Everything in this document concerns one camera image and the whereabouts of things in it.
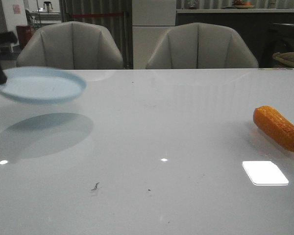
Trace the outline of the left beige upholstered chair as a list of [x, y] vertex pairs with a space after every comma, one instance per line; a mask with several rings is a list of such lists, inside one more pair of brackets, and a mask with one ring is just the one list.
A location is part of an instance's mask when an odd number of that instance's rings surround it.
[[38, 29], [19, 54], [16, 65], [116, 70], [123, 69], [123, 57], [106, 27], [71, 21]]

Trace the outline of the beige upholstered chair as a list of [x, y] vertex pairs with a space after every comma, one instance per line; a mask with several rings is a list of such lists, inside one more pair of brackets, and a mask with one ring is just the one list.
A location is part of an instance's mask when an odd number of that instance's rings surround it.
[[190, 23], [171, 27], [157, 42], [146, 69], [245, 69], [258, 61], [229, 27]]
[[106, 27], [71, 21], [38, 29], [19, 54], [16, 65], [116, 70], [123, 69], [123, 57]]

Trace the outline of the orange corn cob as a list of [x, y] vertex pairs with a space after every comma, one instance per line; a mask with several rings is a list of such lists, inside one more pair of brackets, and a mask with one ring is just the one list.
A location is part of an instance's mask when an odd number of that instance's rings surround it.
[[271, 106], [254, 110], [256, 126], [284, 149], [294, 152], [294, 125]]

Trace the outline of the light blue round plate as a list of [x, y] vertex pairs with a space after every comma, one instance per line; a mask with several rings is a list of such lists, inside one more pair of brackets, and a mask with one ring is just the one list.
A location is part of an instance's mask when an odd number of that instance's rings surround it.
[[0, 94], [22, 103], [64, 103], [79, 97], [86, 88], [79, 76], [55, 68], [18, 67], [3, 72], [7, 81], [0, 84]]

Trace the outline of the tan cushion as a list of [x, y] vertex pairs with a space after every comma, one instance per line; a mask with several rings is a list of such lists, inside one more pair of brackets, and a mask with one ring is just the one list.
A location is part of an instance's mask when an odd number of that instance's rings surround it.
[[294, 52], [277, 52], [272, 55], [272, 58], [279, 66], [294, 68]]

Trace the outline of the dark counter with light top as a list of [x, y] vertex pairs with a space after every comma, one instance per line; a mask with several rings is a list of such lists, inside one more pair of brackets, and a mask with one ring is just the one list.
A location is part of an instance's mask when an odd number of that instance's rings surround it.
[[178, 9], [176, 25], [217, 24], [236, 30], [258, 60], [273, 67], [272, 55], [294, 50], [294, 9]]

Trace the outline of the red barrier belt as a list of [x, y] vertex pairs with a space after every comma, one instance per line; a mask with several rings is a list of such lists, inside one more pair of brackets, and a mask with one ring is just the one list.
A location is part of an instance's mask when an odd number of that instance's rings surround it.
[[117, 13], [101, 13], [101, 14], [69, 14], [70, 18], [79, 19], [79, 18], [104, 18], [104, 17], [115, 17], [122, 16], [123, 12]]

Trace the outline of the white cabinet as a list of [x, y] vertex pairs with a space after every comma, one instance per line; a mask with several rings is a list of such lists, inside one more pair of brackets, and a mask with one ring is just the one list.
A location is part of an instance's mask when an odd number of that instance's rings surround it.
[[175, 25], [175, 0], [133, 0], [133, 68], [144, 69], [161, 34]]

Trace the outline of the fruit bowl on counter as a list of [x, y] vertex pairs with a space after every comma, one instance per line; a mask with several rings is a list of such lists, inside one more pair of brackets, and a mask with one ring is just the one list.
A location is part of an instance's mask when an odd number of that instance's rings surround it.
[[236, 9], [251, 9], [254, 7], [250, 2], [244, 0], [233, 0], [232, 5]]

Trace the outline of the right beige upholstered chair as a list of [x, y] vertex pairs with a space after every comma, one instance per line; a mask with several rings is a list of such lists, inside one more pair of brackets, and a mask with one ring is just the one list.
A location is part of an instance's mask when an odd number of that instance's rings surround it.
[[258, 61], [229, 27], [190, 23], [171, 27], [157, 42], [146, 69], [245, 69]]

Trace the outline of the red bin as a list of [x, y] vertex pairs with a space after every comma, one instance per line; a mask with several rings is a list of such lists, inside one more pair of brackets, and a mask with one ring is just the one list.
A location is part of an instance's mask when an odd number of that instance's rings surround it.
[[16, 30], [18, 34], [20, 49], [23, 49], [28, 41], [31, 39], [33, 30], [29, 25], [17, 25]]

